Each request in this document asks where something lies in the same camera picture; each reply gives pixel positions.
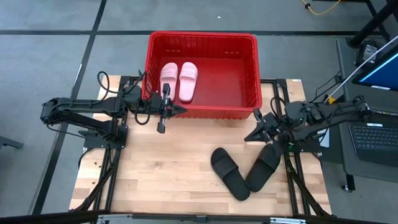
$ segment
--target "floor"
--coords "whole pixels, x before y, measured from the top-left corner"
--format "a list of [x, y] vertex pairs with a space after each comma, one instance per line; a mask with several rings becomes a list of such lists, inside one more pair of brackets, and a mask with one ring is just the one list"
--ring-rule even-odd
[[[311, 3], [319, 12], [333, 4]], [[386, 2], [372, 3], [378, 11]], [[100, 4], [101, 0], [0, 2], [0, 135], [25, 143], [22, 150], [0, 151], [1, 217], [31, 212], [55, 138], [39, 119], [41, 104], [51, 97], [70, 96], [77, 75], [82, 74], [82, 62], [85, 70], [78, 97], [96, 98], [98, 71], [136, 75], [144, 68], [151, 30], [245, 30], [258, 34], [261, 77], [302, 79], [311, 99], [315, 89], [339, 70], [336, 38], [360, 30], [372, 18], [365, 3], [355, 2], [340, 3], [328, 14], [314, 16], [299, 0], [107, 0], [98, 30], [136, 30], [128, 33], [135, 35], [90, 38], [89, 32], [9, 35], [6, 31], [92, 30]], [[398, 34], [392, 16], [384, 26], [391, 36]], [[299, 31], [336, 32], [311, 36]], [[82, 145], [81, 139], [66, 136], [43, 213], [68, 210]], [[342, 166], [326, 162], [323, 170], [331, 209], [338, 217], [387, 223], [398, 219], [398, 184], [355, 177], [358, 190], [347, 194], [340, 189], [345, 181]]]

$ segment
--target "computer screen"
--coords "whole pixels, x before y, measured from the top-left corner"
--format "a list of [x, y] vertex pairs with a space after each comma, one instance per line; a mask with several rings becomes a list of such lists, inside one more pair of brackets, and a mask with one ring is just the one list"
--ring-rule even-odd
[[358, 77], [357, 84], [398, 91], [398, 52]]

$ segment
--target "yellow cable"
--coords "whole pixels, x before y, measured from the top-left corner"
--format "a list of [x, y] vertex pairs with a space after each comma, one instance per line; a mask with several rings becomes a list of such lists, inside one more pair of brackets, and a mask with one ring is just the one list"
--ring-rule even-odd
[[341, 0], [338, 0], [334, 5], [332, 5], [331, 8], [329, 8], [328, 10], [326, 10], [325, 12], [322, 12], [322, 13], [316, 13], [316, 12], [314, 12], [314, 11], [311, 9], [310, 6], [308, 7], [308, 9], [309, 9], [314, 15], [320, 16], [320, 15], [323, 15], [323, 14], [327, 13], [328, 11], [332, 10], [335, 6], [337, 6], [337, 4], [338, 4], [339, 2], [341, 2]]

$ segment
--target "black strap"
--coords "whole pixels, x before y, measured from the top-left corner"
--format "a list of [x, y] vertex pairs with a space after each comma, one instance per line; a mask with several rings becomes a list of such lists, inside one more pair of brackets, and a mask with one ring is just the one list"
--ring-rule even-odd
[[268, 144], [261, 149], [258, 159], [264, 161], [273, 171], [276, 170], [280, 162], [280, 157], [275, 155], [275, 151], [271, 144]]
[[230, 157], [222, 158], [214, 164], [213, 169], [216, 174], [223, 179], [225, 175], [229, 174], [232, 170], [237, 169], [238, 165]]

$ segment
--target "red plastic basket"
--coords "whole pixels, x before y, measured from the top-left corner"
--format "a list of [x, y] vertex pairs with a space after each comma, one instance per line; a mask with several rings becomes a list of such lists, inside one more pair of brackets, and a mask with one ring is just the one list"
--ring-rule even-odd
[[251, 34], [157, 31], [149, 37], [143, 99], [160, 92], [160, 71], [169, 62], [192, 62], [198, 68], [193, 99], [182, 103], [177, 82], [174, 103], [184, 118], [246, 119], [260, 108], [261, 84], [257, 40]]

